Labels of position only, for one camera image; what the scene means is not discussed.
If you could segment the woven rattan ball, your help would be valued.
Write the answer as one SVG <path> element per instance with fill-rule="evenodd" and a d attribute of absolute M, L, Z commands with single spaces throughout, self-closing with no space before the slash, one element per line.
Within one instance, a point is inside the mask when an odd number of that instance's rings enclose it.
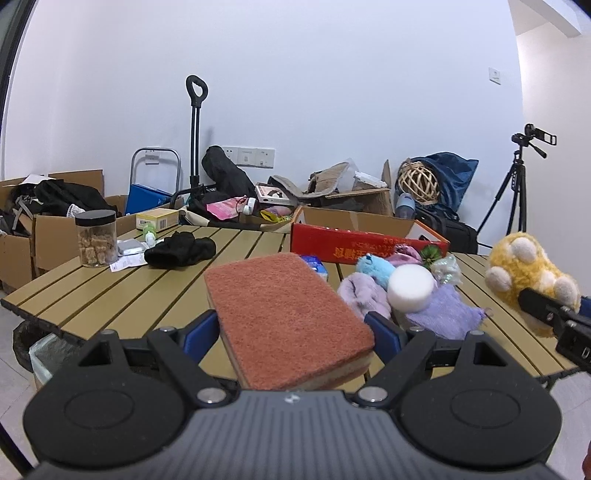
<path fill-rule="evenodd" d="M 420 160 L 407 159 L 401 163 L 397 186 L 422 205 L 434 205 L 440 198 L 440 185 L 435 173 Z"/>

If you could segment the green small bottle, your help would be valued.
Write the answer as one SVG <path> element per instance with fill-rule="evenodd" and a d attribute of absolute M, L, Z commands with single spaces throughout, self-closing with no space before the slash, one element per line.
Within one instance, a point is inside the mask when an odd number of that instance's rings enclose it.
<path fill-rule="evenodd" d="M 148 248 L 153 248 L 156 244 L 157 232 L 155 227 L 151 223 L 145 223 L 142 225 L 142 233 L 144 243 Z"/>

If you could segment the iridescent crumpled wrapper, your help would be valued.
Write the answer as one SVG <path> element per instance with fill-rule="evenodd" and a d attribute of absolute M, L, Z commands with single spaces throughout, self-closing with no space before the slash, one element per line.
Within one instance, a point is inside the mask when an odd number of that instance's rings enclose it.
<path fill-rule="evenodd" d="M 433 262 L 430 270 L 439 285 L 457 286 L 462 283 L 462 271 L 453 254 L 448 254 Z"/>

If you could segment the black cloth on table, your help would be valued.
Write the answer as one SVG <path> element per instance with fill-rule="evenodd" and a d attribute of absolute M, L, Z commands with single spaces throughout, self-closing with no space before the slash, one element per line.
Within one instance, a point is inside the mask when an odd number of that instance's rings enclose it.
<path fill-rule="evenodd" d="M 195 238 L 189 232 L 175 232 L 144 252 L 145 262 L 159 269 L 177 269 L 211 260 L 216 255 L 211 238 Z"/>

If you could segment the olive folding slat table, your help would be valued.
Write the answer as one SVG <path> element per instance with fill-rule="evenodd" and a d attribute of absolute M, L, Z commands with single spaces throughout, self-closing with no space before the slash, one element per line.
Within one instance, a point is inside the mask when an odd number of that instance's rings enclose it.
<path fill-rule="evenodd" d="M 140 266 L 113 272 L 70 260 L 3 299 L 22 319 L 71 343 L 105 329 L 122 339 L 187 326 L 209 309 L 221 333 L 201 368 L 254 389 L 356 390 L 381 367 L 370 328 L 337 298 L 358 252 L 339 250 L 329 276 L 315 280 L 277 233 L 201 227 L 212 259 L 173 270 Z"/>

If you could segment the blue tissue pack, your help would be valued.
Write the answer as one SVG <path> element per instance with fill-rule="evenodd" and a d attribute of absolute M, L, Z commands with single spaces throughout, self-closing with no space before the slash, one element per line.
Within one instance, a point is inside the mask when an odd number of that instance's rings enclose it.
<path fill-rule="evenodd" d="M 317 273 L 318 276 L 320 276 L 322 279 L 324 279 L 325 281 L 329 279 L 329 272 L 325 268 L 324 263 L 322 263 L 322 261 L 318 259 L 318 257 L 311 255 L 301 255 L 301 260 L 307 263 L 308 267 L 310 267 L 311 270 L 314 270 L 315 273 Z"/>

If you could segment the red cardboard fruit box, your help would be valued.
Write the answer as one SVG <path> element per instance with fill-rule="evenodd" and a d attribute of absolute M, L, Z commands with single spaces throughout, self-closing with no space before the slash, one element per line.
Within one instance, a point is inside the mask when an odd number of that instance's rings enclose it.
<path fill-rule="evenodd" d="M 450 242 L 417 220 L 334 209 L 300 207 L 290 226 L 290 252 L 325 263 L 353 265 L 372 254 L 387 258 L 400 244 L 417 251 L 429 245 L 443 255 Z"/>

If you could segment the yellow small carton box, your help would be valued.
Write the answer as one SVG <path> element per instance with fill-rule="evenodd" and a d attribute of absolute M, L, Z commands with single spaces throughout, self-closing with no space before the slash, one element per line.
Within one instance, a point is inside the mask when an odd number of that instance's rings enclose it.
<path fill-rule="evenodd" d="M 179 222 L 179 212 L 169 208 L 154 208 L 135 215 L 136 228 L 143 230 L 150 226 L 155 232 L 160 232 L 176 226 Z"/>

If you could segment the light blue plush toy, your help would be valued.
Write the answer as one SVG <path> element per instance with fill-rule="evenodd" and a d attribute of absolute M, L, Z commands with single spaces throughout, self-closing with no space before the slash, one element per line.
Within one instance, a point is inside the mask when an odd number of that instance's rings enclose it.
<path fill-rule="evenodd" d="M 365 254 L 356 261 L 356 271 L 370 276 L 383 289 L 388 289 L 391 275 L 396 267 L 385 258 Z"/>

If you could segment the brown cardboard box open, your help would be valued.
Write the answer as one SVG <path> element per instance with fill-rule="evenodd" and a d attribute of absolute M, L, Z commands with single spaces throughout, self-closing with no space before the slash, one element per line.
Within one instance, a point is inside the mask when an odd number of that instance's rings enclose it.
<path fill-rule="evenodd" d="M 319 208 L 392 216 L 393 180 L 390 162 L 376 177 L 361 171 L 353 160 L 311 173 L 301 202 Z"/>

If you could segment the yellow plush hamster toy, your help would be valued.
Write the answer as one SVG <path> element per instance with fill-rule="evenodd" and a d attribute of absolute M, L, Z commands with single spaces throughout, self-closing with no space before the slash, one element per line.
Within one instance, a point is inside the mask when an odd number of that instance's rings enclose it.
<path fill-rule="evenodd" d="M 519 293 L 531 288 L 578 312 L 581 292 L 575 279 L 560 271 L 549 259 L 541 244 L 525 232 L 512 233 L 491 250 L 485 273 L 487 287 L 524 319 L 541 337 L 551 337 L 552 328 L 522 310 Z"/>

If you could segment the blue water bottle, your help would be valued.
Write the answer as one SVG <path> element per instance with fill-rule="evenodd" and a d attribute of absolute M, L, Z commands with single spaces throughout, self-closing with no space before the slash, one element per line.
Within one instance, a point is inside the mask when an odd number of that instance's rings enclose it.
<path fill-rule="evenodd" d="M 400 219 L 413 220 L 416 214 L 416 203 L 414 197 L 406 192 L 397 197 L 394 207 L 394 216 Z"/>

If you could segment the white round foam puck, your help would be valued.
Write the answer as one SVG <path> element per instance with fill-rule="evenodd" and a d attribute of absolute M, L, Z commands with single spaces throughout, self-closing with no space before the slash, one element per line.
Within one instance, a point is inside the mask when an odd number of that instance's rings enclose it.
<path fill-rule="evenodd" d="M 427 307 L 437 282 L 431 272 L 416 264 L 401 265 L 390 276 L 387 297 L 394 310 L 419 312 Z"/>

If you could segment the black drawstring bag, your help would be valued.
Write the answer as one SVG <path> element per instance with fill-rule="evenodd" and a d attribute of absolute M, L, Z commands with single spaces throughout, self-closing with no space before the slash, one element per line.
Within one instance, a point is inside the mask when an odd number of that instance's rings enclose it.
<path fill-rule="evenodd" d="M 221 147 L 208 147 L 201 166 L 219 192 L 229 197 L 256 196 L 252 180 L 225 155 Z"/>

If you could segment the lilac fuzzy plush cloth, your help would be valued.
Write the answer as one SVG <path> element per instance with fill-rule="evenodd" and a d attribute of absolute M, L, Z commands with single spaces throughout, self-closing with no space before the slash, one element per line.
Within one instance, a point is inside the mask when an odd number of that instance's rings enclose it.
<path fill-rule="evenodd" d="M 349 275 L 339 284 L 337 293 L 361 320 L 370 312 L 391 318 L 392 307 L 386 290 L 367 274 L 355 272 Z"/>

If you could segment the folding step stool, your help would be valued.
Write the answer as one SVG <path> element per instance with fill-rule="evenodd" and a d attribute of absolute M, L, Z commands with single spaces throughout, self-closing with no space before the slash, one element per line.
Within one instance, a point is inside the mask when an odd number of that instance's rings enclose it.
<path fill-rule="evenodd" d="M 128 195 L 124 213 L 140 213 L 166 208 L 180 188 L 182 165 L 179 154 L 170 148 L 142 147 L 130 162 Z"/>

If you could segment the dark blue velvet bag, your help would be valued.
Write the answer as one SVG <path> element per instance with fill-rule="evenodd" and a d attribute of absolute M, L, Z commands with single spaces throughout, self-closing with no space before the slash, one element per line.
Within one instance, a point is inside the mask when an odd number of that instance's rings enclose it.
<path fill-rule="evenodd" d="M 419 200 L 421 207 L 449 220 L 459 221 L 459 209 L 475 176 L 478 159 L 466 159 L 452 152 L 439 152 L 425 157 L 406 160 L 399 171 L 414 164 L 421 164 L 435 176 L 439 193 L 435 202 Z"/>

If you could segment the clear jar with snacks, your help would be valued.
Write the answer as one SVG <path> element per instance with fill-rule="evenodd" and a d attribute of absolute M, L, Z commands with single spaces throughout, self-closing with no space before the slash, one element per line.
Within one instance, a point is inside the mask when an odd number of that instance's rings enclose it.
<path fill-rule="evenodd" d="M 103 267 L 118 258 L 116 245 L 116 213 L 93 210 L 74 216 L 80 262 L 85 267 Z"/>

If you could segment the white wall socket strip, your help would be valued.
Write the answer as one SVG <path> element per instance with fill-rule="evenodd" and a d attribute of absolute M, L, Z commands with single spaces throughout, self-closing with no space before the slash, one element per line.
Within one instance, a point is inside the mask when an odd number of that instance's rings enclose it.
<path fill-rule="evenodd" d="M 252 168 L 273 169 L 276 150 L 273 148 L 222 146 L 226 157 L 235 165 Z"/>

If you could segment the cardboard bin with green liner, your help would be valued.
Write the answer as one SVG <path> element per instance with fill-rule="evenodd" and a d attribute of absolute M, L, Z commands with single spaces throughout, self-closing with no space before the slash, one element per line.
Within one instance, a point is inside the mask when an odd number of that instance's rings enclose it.
<path fill-rule="evenodd" d="M 29 349 L 29 358 L 35 389 L 40 390 L 79 350 L 78 345 L 71 344 L 55 334 L 46 335 L 34 343 Z"/>

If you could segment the red layered sponge block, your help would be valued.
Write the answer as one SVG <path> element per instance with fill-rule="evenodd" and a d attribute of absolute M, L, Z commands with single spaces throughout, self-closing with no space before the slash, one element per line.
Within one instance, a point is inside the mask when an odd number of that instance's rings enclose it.
<path fill-rule="evenodd" d="M 243 388 L 332 389 L 369 370 L 374 334 L 300 256 L 216 266 L 204 282 Z"/>

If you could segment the pink satin bow scrunchie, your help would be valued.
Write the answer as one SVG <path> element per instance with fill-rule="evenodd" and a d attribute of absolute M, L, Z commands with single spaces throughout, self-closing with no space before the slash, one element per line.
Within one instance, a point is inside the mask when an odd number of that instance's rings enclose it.
<path fill-rule="evenodd" d="M 397 244 L 394 246 L 394 253 L 387 258 L 394 268 L 401 265 L 422 265 L 423 259 L 420 253 L 408 244 Z"/>

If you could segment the black suitcase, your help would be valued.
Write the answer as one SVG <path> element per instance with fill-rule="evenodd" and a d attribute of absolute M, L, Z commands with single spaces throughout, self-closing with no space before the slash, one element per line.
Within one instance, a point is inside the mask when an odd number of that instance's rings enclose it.
<path fill-rule="evenodd" d="M 450 252 L 478 253 L 477 231 L 469 225 L 448 219 L 440 213 L 432 213 L 421 206 L 416 207 L 415 218 L 446 238 L 450 242 Z"/>

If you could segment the purple knit pouch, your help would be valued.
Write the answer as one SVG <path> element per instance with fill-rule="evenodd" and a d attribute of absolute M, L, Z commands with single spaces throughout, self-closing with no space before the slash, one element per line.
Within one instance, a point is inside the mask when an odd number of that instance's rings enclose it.
<path fill-rule="evenodd" d="M 486 316 L 484 309 L 464 303 L 456 287 L 451 284 L 444 284 L 434 290 L 423 310 L 406 314 L 413 325 L 447 340 L 463 340 L 471 331 L 480 329 Z"/>

